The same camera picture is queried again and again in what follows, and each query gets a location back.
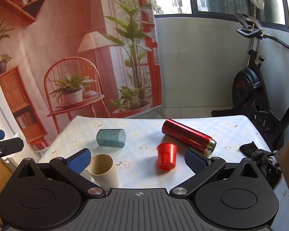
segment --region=lamp shade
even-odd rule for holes
[[[114,45],[112,41],[108,40],[101,33],[94,31],[85,34],[77,53],[112,45]]]

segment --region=floral tablecloth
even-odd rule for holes
[[[77,116],[60,133],[39,162],[49,162],[58,156],[67,158],[83,148],[88,148],[92,156],[106,153],[113,157],[121,188],[163,187],[169,192],[194,173],[184,162],[187,146],[162,134],[164,121],[164,119],[99,119]],[[217,141],[213,156],[221,157],[227,162],[240,162],[244,155],[239,147],[252,141],[258,148],[269,151],[259,132],[245,116],[176,121],[213,137]],[[96,141],[96,134],[101,128],[123,128],[126,132],[124,148],[100,147]],[[173,142],[178,145],[176,167],[168,172],[161,171],[156,166],[156,147],[162,142]],[[275,231],[289,230],[289,189],[284,178],[274,191],[280,205],[272,228]]]

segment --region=red plastic cup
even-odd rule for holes
[[[157,165],[162,170],[172,170],[176,167],[176,144],[166,142],[157,146]]]

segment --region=teal translucent cup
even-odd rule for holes
[[[99,146],[123,148],[126,135],[124,129],[100,129],[96,139]]]

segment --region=floor lamp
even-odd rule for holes
[[[97,71],[99,72],[99,65],[97,63],[97,57],[96,57],[96,49],[101,48],[101,47],[113,46],[114,44],[115,43],[108,40],[101,33],[97,31],[91,31],[90,33],[85,34],[85,36],[83,37],[83,40],[78,48],[77,53],[85,52],[88,50],[93,50],[96,68],[97,68]],[[101,87],[102,94],[104,94],[101,81],[99,81],[99,85]]]

